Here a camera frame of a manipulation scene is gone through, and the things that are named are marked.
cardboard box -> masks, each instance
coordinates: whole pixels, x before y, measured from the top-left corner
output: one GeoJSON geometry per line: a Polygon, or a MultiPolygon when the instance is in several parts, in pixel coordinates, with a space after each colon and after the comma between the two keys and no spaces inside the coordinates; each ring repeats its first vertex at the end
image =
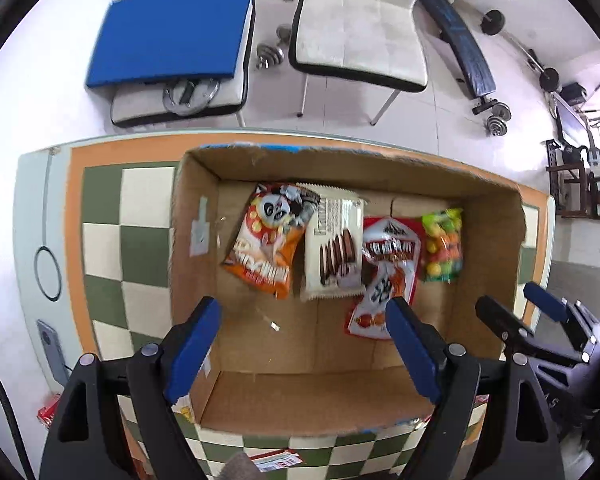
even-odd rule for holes
{"type": "Polygon", "coordinates": [[[491,181],[483,173],[408,154],[201,147],[186,154],[176,178],[171,299],[175,323],[187,319],[202,296],[217,298],[223,308],[211,370],[201,370],[191,389],[194,416],[202,426],[238,434],[339,434],[390,426],[432,410],[416,393],[392,342],[344,333],[351,298],[299,300],[302,246],[294,259],[294,294],[287,300],[250,287],[220,266],[257,182],[357,190],[368,202],[367,215],[420,216],[462,206],[464,269],[452,284],[419,282],[413,308],[447,342],[459,342],[475,356],[499,357],[501,343],[477,319],[474,306],[484,294],[513,304],[525,236],[513,182],[507,185],[495,176],[491,181]],[[205,222],[208,251],[190,256],[191,234],[204,233],[197,230],[205,222]]]}

green and white checkered pattern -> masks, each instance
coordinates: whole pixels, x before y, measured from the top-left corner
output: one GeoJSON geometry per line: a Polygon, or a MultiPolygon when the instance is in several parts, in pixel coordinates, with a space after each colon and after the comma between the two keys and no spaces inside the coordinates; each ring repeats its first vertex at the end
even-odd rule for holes
{"type": "MultiPolygon", "coordinates": [[[[129,399],[120,397],[123,413],[136,439],[142,441],[129,399]]],[[[467,435],[484,413],[486,404],[474,409],[467,435]]],[[[269,480],[336,480],[379,471],[400,473],[417,446],[424,423],[400,424],[381,431],[320,437],[262,437],[221,433],[191,424],[176,414],[193,455],[208,478],[217,477],[224,464],[237,452],[256,456],[278,449],[293,449],[304,463],[267,472],[269,480]]]]}
{"type": "Polygon", "coordinates": [[[86,168],[84,290],[103,359],[133,355],[171,328],[171,193],[177,162],[86,168]]]}
{"type": "MultiPolygon", "coordinates": [[[[119,164],[86,168],[82,183],[82,260],[84,288],[93,332],[103,359],[132,355],[169,331],[171,194],[178,162],[119,164]]],[[[530,261],[533,271],[538,210],[525,206],[527,240],[521,251],[519,283],[530,261]]],[[[119,397],[128,425],[142,442],[131,400],[119,397]]],[[[469,435],[485,405],[474,409],[469,435]]],[[[381,431],[344,436],[279,438],[220,433],[176,418],[211,479],[238,451],[255,456],[296,450],[303,464],[266,473],[269,480],[335,480],[379,471],[400,472],[416,447],[424,424],[413,421],[381,431]]]]}

candy bag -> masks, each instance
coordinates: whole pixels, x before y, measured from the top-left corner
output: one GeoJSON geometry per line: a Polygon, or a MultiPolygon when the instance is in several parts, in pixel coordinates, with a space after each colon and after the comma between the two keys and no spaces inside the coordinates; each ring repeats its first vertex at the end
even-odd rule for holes
{"type": "Polygon", "coordinates": [[[365,295],[350,312],[346,332],[372,339],[391,339],[384,310],[391,298],[413,300],[424,239],[420,219],[364,219],[363,281],[365,295]]]}
{"type": "Polygon", "coordinates": [[[319,202],[317,193],[296,184],[258,184],[224,268],[286,298],[296,246],[319,202]]]}
{"type": "Polygon", "coordinates": [[[427,233],[426,282],[450,282],[462,269],[462,209],[447,209],[424,215],[422,225],[427,233]]]}

dumbbell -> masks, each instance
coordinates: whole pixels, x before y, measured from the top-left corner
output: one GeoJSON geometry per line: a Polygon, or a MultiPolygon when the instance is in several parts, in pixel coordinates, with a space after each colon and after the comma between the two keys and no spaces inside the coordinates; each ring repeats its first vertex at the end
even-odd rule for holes
{"type": "Polygon", "coordinates": [[[256,47],[258,56],[257,69],[267,69],[279,65],[285,60],[283,46],[289,46],[291,43],[291,25],[279,25],[276,29],[276,35],[279,41],[275,45],[269,43],[259,43],[256,47]]]}
{"type": "Polygon", "coordinates": [[[503,136],[507,133],[507,121],[511,119],[510,108],[502,102],[497,102],[491,107],[491,113],[493,115],[487,119],[487,131],[492,136],[503,136]]]}
{"type": "Polygon", "coordinates": [[[560,75],[558,74],[558,71],[555,68],[543,67],[538,62],[538,58],[535,56],[535,53],[528,51],[522,43],[504,30],[504,24],[504,14],[497,9],[493,9],[487,12],[482,18],[482,21],[480,22],[480,29],[487,36],[495,36],[496,34],[501,33],[505,38],[507,38],[507,40],[513,43],[525,54],[531,68],[540,72],[540,77],[538,79],[540,88],[545,92],[557,91],[560,88],[560,75]]]}

cookie package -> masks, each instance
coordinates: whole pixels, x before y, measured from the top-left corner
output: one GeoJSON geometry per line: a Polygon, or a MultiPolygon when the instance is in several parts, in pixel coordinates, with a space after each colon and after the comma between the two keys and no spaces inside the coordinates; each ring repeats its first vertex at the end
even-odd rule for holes
{"type": "Polygon", "coordinates": [[[425,232],[420,219],[369,217],[364,221],[364,296],[351,309],[346,332],[371,339],[391,339],[384,322],[391,298],[413,301],[425,232]]]}
{"type": "Polygon", "coordinates": [[[304,238],[304,280],[300,298],[342,298],[364,292],[363,200],[345,189],[299,184],[320,196],[304,238]]]}
{"type": "Polygon", "coordinates": [[[283,300],[291,290],[291,263],[320,196],[296,184],[258,184],[251,194],[224,268],[283,300]]]}

